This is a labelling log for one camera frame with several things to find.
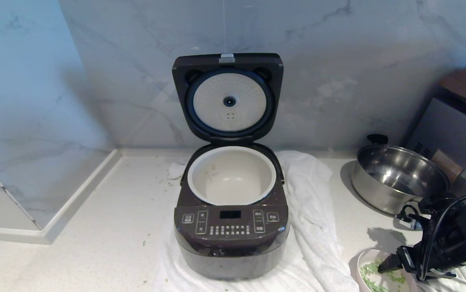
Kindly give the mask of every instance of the white countertop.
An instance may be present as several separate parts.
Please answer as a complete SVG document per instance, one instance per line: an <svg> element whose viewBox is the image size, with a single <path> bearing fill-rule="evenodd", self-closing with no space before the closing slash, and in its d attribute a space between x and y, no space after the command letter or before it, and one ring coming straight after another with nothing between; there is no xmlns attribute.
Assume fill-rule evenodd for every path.
<svg viewBox="0 0 466 292"><path fill-rule="evenodd" d="M157 247L171 228L166 221L179 195L179 181L166 175L170 163L180 158L134 153L149 156L123 157L54 244L0 241L0 292L151 290ZM354 160L350 155L314 155L333 172L337 236L352 270L365 249L394 252L401 244L420 240L420 232L394 228L392 218L373 211L347 188Z"/></svg>

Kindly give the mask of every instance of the chopped green vegetable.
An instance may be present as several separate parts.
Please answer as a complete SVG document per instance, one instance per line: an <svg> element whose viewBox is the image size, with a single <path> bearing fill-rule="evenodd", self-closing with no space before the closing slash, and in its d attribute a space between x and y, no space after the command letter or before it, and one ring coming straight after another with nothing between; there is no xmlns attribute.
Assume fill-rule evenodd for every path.
<svg viewBox="0 0 466 292"><path fill-rule="evenodd" d="M369 279L370 275L379 274L378 267L381 264L381 262L382 260L376 260L376 261L373 261L369 264L365 264L364 266L362 266L360 268L361 278L363 279L365 284L370 288L370 290L372 290L372 292L391 292L389 289L381 285L378 285L374 281ZM398 291L400 291L402 288L402 285L406 283L406 278L399 271L387 272L387 273L383 273L383 275L387 276L392 282L398 283L399 285Z"/></svg>

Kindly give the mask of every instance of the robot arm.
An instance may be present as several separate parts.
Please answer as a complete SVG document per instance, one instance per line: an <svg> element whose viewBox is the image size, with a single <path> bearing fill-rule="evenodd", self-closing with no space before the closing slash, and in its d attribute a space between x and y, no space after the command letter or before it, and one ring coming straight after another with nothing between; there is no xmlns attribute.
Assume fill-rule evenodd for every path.
<svg viewBox="0 0 466 292"><path fill-rule="evenodd" d="M436 277L452 278L454 268L466 265L466 196L452 194L432 195L419 203L422 214L406 214L405 205L397 218L405 222L418 222L423 229L422 240L413 247L400 246L378 267L384 273L404 268L424 281Z"/></svg>

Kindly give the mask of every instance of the metal appliance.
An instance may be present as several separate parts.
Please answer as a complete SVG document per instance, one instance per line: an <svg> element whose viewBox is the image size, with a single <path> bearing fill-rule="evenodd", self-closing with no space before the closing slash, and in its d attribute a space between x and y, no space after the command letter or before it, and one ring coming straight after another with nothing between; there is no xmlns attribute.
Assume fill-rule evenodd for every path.
<svg viewBox="0 0 466 292"><path fill-rule="evenodd" d="M450 177L451 192L457 197L465 195L466 98L439 86L406 148L433 161L443 157L444 161L437 164Z"/></svg>
<svg viewBox="0 0 466 292"><path fill-rule="evenodd" d="M186 56L172 73L190 130L209 142L181 178L174 224L183 256L206 277L259 277L277 266L289 233L279 161L254 142L274 123L282 61L276 54Z"/></svg>

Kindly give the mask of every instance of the bowl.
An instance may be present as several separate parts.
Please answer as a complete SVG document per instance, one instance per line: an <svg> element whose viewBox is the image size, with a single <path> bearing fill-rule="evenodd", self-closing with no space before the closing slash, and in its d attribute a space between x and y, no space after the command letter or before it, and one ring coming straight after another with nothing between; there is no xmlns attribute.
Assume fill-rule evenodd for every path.
<svg viewBox="0 0 466 292"><path fill-rule="evenodd" d="M389 215L400 213L404 203L450 190L448 177L434 162L393 145L361 148L351 181L361 198Z"/></svg>
<svg viewBox="0 0 466 292"><path fill-rule="evenodd" d="M274 165L261 152L224 146L200 155L188 170L188 184L212 205L250 205L262 200L276 182Z"/></svg>
<svg viewBox="0 0 466 292"><path fill-rule="evenodd" d="M383 274L377 272L377 267L389 255L377 249L369 249L359 255L356 280L361 292L417 292L415 279L404 269Z"/></svg>

